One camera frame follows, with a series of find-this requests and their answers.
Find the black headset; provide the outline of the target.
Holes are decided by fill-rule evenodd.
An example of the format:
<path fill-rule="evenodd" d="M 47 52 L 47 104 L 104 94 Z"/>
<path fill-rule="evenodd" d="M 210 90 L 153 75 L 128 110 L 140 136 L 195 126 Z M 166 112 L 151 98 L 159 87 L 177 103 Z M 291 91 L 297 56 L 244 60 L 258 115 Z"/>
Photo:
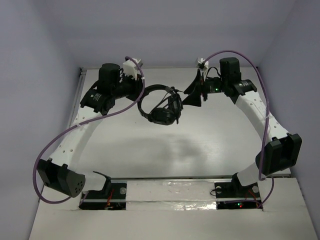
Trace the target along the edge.
<path fill-rule="evenodd" d="M 147 113 L 142 108 L 143 99 L 155 91 L 165 91 L 166 94 L 162 100 Z M 183 110 L 182 99 L 179 92 L 180 91 L 173 86 L 170 87 L 162 84 L 153 84 L 146 87 L 141 99 L 137 102 L 140 115 L 150 123 L 158 125 L 169 126 L 174 122 L 178 124 Z"/>

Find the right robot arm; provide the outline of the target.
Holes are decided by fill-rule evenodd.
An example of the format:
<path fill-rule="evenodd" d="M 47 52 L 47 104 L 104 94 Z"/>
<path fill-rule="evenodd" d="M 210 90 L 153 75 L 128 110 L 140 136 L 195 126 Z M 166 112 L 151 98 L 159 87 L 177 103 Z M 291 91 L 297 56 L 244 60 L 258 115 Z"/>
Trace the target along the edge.
<path fill-rule="evenodd" d="M 246 169 L 235 173 L 226 189 L 241 197 L 249 187 L 273 173 L 296 165 L 302 138 L 291 134 L 282 127 L 268 111 L 256 86 L 251 80 L 243 80 L 240 62 L 236 57 L 220 59 L 220 74 L 209 77 L 209 63 L 204 58 L 197 59 L 197 74 L 184 91 L 187 97 L 183 105 L 201 107 L 208 94 L 224 93 L 245 114 L 261 138 L 261 151 L 255 162 Z"/>

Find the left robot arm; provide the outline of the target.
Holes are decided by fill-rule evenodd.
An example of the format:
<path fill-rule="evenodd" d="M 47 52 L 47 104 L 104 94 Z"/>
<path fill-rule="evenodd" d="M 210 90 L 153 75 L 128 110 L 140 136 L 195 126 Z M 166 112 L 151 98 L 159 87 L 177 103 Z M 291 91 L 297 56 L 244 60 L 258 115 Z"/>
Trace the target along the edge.
<path fill-rule="evenodd" d="M 61 200 L 48 200 L 38 189 L 37 176 L 44 186 L 60 192 L 68 199 L 83 190 L 86 177 L 76 172 L 83 149 L 103 119 L 119 115 L 133 107 L 142 98 L 145 76 L 141 59 L 125 59 L 122 66 L 104 63 L 97 81 L 87 90 L 70 128 L 61 132 L 39 153 L 32 172 L 33 187 L 38 197 L 48 204 Z"/>

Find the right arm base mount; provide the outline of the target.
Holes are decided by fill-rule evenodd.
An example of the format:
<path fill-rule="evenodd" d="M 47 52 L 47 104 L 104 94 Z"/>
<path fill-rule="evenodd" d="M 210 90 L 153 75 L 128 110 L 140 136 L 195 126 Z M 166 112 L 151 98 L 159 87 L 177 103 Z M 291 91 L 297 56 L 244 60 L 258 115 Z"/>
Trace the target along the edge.
<path fill-rule="evenodd" d="M 216 182 L 209 194 L 215 197 L 218 210 L 262 209 L 257 183 L 237 189 L 231 182 Z"/>

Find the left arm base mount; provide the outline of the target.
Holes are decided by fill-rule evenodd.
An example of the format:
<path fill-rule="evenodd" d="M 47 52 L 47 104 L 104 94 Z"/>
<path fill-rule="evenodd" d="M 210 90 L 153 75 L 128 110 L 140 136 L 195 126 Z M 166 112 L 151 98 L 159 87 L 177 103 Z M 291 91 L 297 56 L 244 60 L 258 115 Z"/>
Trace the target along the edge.
<path fill-rule="evenodd" d="M 126 210 L 127 201 L 127 182 L 113 182 L 110 176 L 101 172 L 94 171 L 95 174 L 105 178 L 105 182 L 101 190 L 88 190 L 82 193 L 79 209 L 80 210 L 106 210 L 106 211 L 122 211 Z"/>

